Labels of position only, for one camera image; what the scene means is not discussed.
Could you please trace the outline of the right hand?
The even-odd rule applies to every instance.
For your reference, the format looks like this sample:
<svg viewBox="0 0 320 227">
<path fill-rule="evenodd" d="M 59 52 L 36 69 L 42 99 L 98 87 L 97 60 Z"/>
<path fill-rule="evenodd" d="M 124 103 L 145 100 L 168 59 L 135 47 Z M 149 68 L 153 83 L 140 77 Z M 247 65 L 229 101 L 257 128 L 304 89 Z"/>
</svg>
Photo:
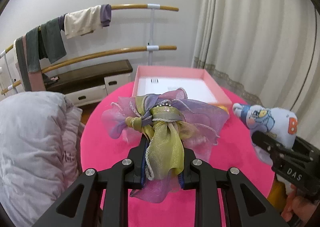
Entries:
<svg viewBox="0 0 320 227">
<path fill-rule="evenodd" d="M 295 185 L 291 185 L 291 189 L 292 191 L 287 197 L 286 205 L 281 216 L 288 223 L 293 215 L 296 215 L 301 221 L 300 226 L 305 226 L 317 207 L 319 207 L 319 201 L 311 202 L 299 196 Z"/>
</svg>

